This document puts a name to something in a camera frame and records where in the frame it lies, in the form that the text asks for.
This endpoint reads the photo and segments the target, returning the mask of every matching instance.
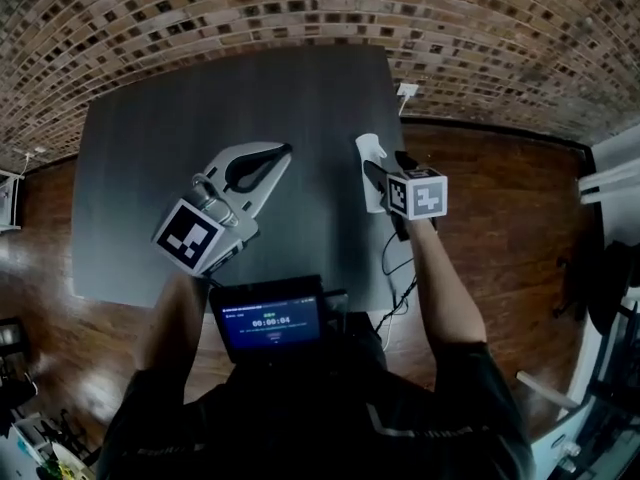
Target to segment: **display screen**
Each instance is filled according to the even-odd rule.
[[[320,337],[315,297],[222,308],[234,348],[295,344]]]

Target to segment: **black shirt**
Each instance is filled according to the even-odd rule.
[[[183,406],[184,378],[137,372],[105,437],[98,479],[321,470],[428,478],[533,475],[522,418],[486,345],[436,356],[435,392],[381,368],[257,372]]]

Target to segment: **wooden floor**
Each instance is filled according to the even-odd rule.
[[[583,158],[562,147],[451,128],[408,126],[405,138],[411,154],[449,176],[449,215],[439,220],[440,235],[486,319],[491,350],[530,432],[538,435],[557,411],[517,386],[514,375],[526,370],[565,391],[571,380],[582,324],[570,316],[554,320],[551,310],[563,291],[557,257],[570,257],[594,226],[576,196]],[[0,318],[24,320],[41,407],[52,415],[69,409],[95,445],[133,373],[131,350],[145,311],[73,295],[74,171],[69,161],[28,176],[24,229],[0,236]],[[187,400],[230,372],[209,316]],[[432,387],[435,367],[415,305],[392,326],[390,369]]]

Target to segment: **table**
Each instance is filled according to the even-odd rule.
[[[260,236],[216,272],[222,284],[320,274],[350,309],[390,309],[380,269],[388,216],[365,211],[354,140],[376,133],[397,169],[402,131],[385,51],[282,48],[224,58],[117,90],[91,104],[73,200],[77,295],[152,306],[177,267],[150,244],[163,213],[223,148],[293,146],[288,171],[258,215]],[[411,257],[394,241],[388,266]],[[408,265],[394,274],[402,293]]]

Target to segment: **brick wall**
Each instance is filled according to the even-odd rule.
[[[78,151],[89,102],[288,45],[386,48],[405,115],[593,143],[640,118],[638,0],[0,0],[0,164]]]

